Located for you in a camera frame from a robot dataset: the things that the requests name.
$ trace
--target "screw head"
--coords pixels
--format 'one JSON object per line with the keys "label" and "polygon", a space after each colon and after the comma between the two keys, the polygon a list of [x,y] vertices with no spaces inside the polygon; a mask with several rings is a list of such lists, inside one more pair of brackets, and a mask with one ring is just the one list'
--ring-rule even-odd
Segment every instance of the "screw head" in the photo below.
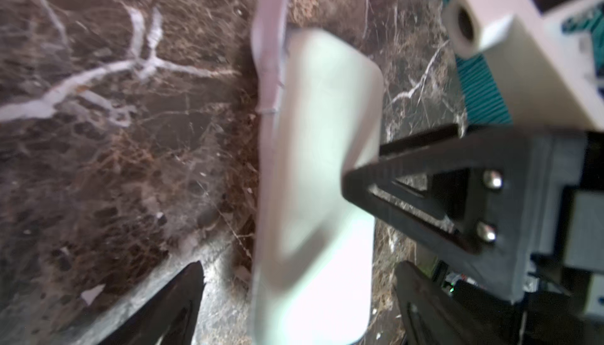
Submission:
{"label": "screw head", "polygon": [[489,189],[499,190],[503,186],[503,176],[498,170],[487,169],[483,173],[483,183]]}
{"label": "screw head", "polygon": [[476,225],[476,234],[482,241],[487,243],[493,243],[497,240],[497,231],[495,228],[484,222],[478,222]]}

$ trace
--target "marble surface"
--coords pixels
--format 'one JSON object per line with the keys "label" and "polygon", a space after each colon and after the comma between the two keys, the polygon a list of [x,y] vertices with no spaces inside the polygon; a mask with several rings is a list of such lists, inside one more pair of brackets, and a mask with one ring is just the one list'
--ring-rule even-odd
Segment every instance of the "marble surface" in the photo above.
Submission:
{"label": "marble surface", "polygon": [[[207,283],[194,342],[251,343],[255,0],[1,3],[0,344],[95,344],[194,260]],[[387,142],[464,121],[441,10],[292,0],[288,20],[380,66]],[[422,258],[378,222],[359,344],[400,342],[394,266]]]}

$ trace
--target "brown marble countertop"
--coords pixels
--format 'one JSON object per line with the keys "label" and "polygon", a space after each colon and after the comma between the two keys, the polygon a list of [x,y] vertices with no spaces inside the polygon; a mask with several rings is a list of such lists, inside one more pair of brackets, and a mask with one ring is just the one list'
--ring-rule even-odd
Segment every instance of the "brown marble countertop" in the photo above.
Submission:
{"label": "brown marble countertop", "polygon": [[[194,343],[251,343],[254,6],[2,0],[0,344],[95,344],[195,260],[207,286]],[[464,121],[441,10],[441,0],[292,0],[289,20],[380,66],[387,142]],[[392,290],[402,259],[417,247],[378,222],[361,344],[402,338]],[[99,285],[87,305],[80,294]]]}

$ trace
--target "white 3d-printed part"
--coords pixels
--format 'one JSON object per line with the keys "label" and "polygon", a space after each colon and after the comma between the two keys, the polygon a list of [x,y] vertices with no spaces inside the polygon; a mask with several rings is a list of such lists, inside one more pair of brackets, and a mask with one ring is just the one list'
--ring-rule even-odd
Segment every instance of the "white 3d-printed part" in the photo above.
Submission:
{"label": "white 3d-printed part", "polygon": [[532,0],[450,0],[443,24],[456,54],[484,55],[515,125],[604,130],[590,34],[562,33],[566,19],[602,1],[541,14]]}

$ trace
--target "white plastic object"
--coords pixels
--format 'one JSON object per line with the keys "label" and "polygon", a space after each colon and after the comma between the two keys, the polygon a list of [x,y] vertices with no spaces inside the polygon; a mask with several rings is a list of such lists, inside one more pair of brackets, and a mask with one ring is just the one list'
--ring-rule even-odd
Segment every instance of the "white plastic object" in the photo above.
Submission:
{"label": "white plastic object", "polygon": [[541,14],[532,0],[450,0],[443,24],[459,56],[484,54],[515,124],[604,130],[590,35],[562,33],[566,19],[602,1]]}
{"label": "white plastic object", "polygon": [[[266,15],[262,6],[257,16]],[[264,25],[253,28],[253,40],[275,26],[271,19],[254,20]],[[260,95],[276,92],[278,100],[259,107],[251,334],[261,345],[348,345],[370,318],[375,219],[342,197],[341,178],[377,158],[383,78],[367,57],[320,29],[293,32],[285,47],[268,57],[261,45],[253,48]],[[267,58],[281,63],[259,68]],[[280,89],[265,85],[275,71]]]}

